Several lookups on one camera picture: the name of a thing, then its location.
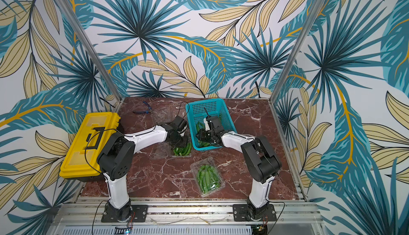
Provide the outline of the teal perforated plastic basket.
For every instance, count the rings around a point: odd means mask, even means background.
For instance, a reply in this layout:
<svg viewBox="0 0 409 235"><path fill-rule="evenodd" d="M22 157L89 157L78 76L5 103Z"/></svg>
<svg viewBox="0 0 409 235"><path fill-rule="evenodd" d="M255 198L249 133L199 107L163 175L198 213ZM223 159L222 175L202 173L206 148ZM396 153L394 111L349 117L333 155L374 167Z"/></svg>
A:
<svg viewBox="0 0 409 235"><path fill-rule="evenodd" d="M228 107L223 99L207 99L187 103L185 106L186 118L190 127L192 144L197 151L207 151L221 148L214 141L207 142L199 139L201 130L205 130L209 136L215 135L211 132L213 125L208 121L216 120L216 125L221 125L225 131L237 132Z"/></svg>

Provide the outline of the clear plastic clamshell pepper container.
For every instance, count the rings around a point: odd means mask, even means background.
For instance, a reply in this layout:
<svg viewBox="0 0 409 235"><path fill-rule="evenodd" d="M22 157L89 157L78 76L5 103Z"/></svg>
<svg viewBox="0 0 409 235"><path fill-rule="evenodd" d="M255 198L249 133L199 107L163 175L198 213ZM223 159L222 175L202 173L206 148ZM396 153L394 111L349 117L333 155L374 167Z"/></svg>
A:
<svg viewBox="0 0 409 235"><path fill-rule="evenodd" d="M156 109L152 113L153 125L160 125L172 122L178 113L178 107L175 105L164 106Z"/></svg>

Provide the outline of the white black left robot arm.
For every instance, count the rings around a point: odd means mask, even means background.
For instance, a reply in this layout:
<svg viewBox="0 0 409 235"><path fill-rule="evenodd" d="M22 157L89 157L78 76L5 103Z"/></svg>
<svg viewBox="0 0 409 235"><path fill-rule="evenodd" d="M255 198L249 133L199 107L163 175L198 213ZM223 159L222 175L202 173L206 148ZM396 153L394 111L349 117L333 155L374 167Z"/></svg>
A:
<svg viewBox="0 0 409 235"><path fill-rule="evenodd" d="M166 142L181 148L187 146L184 132L187 121L176 116L173 121L156 125L147 130L123 134L116 131L105 143L97 158L97 164L105 178L109 199L104 221L128 222L136 210L132 209L127 191L126 176L131 169L134 154L151 145Z"/></svg>

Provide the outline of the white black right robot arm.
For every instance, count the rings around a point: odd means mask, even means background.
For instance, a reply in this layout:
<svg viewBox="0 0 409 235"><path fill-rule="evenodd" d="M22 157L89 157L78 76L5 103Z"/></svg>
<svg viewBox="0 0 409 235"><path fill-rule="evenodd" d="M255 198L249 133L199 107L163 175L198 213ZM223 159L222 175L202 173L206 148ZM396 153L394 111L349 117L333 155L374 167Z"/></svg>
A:
<svg viewBox="0 0 409 235"><path fill-rule="evenodd" d="M196 134L198 140L215 146L232 148L243 154L252 177L246 218L256 221L265 217L272 182L282 167L276 151L265 136L255 137L228 131L216 116L207 116L203 121L204 128L200 128Z"/></svg>

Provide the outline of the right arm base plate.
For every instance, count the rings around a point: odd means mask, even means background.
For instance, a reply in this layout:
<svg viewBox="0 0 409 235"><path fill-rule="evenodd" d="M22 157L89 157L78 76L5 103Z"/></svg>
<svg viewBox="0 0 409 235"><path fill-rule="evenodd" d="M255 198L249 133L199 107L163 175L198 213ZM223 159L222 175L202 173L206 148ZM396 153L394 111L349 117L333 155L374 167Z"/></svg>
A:
<svg viewBox="0 0 409 235"><path fill-rule="evenodd" d="M276 221L277 213L272 204L256 208L252 204L234 204L233 217L235 222Z"/></svg>

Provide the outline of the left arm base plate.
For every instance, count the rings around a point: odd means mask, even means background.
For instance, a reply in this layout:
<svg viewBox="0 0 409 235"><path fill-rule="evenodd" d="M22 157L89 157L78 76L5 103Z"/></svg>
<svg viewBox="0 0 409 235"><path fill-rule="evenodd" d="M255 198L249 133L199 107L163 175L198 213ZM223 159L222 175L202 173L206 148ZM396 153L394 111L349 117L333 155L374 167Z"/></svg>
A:
<svg viewBox="0 0 409 235"><path fill-rule="evenodd" d="M110 204L105 206L102 223L143 223L148 213L148 205L125 205L116 209Z"/></svg>

